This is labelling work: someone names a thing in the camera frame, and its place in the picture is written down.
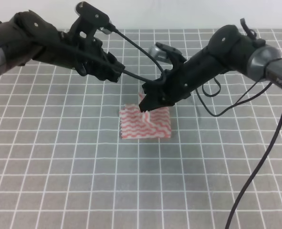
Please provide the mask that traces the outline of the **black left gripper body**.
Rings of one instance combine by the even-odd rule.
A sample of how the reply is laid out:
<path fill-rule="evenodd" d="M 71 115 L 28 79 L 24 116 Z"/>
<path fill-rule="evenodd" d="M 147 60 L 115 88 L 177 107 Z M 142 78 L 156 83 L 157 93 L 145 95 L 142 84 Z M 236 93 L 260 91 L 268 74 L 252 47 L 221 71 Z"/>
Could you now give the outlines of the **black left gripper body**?
<path fill-rule="evenodd" d="M 92 75 L 100 81 L 116 83 L 125 66 L 103 50 L 103 42 L 95 37 L 97 30 L 94 26 L 72 26 L 68 32 L 60 32 L 59 36 L 79 75 Z"/>

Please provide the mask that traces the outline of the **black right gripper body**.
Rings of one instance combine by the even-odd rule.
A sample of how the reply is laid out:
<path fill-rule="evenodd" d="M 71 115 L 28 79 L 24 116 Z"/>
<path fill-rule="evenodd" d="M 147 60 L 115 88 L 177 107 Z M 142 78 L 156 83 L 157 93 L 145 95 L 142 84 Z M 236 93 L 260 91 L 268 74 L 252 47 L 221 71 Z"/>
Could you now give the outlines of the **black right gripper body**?
<path fill-rule="evenodd" d="M 143 85 L 145 97 L 139 104 L 141 112 L 173 106 L 217 75 L 217 60 L 211 55 L 193 56 L 177 69 L 167 73 L 162 85 Z"/>

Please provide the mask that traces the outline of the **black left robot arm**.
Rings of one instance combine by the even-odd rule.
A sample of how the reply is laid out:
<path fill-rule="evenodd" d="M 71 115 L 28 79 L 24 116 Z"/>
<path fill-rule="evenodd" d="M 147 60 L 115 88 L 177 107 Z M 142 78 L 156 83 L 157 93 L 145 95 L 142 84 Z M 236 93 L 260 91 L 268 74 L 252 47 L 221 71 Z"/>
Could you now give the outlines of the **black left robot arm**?
<path fill-rule="evenodd" d="M 0 22 L 0 76 L 34 60 L 116 83 L 125 66 L 94 36 L 111 24 L 109 17 L 91 6 L 84 10 L 78 6 L 76 12 L 79 17 L 68 32 L 57 30 L 31 10 Z"/>

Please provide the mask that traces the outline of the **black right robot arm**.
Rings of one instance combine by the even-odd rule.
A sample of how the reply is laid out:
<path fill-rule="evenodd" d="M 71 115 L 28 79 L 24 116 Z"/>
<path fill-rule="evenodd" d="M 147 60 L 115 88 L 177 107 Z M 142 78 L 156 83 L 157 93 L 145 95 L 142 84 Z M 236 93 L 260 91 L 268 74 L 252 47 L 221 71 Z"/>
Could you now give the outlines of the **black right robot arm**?
<path fill-rule="evenodd" d="M 241 19 L 246 34 L 235 25 L 218 29 L 202 50 L 189 60 L 180 50 L 157 42 L 149 54 L 157 61 L 169 63 L 172 69 L 157 84 L 145 83 L 145 97 L 139 104 L 142 112 L 170 107 L 190 97 L 196 90 L 219 74 L 237 71 L 255 82 L 270 81 L 282 89 L 282 57 L 280 52 L 258 39 Z"/>

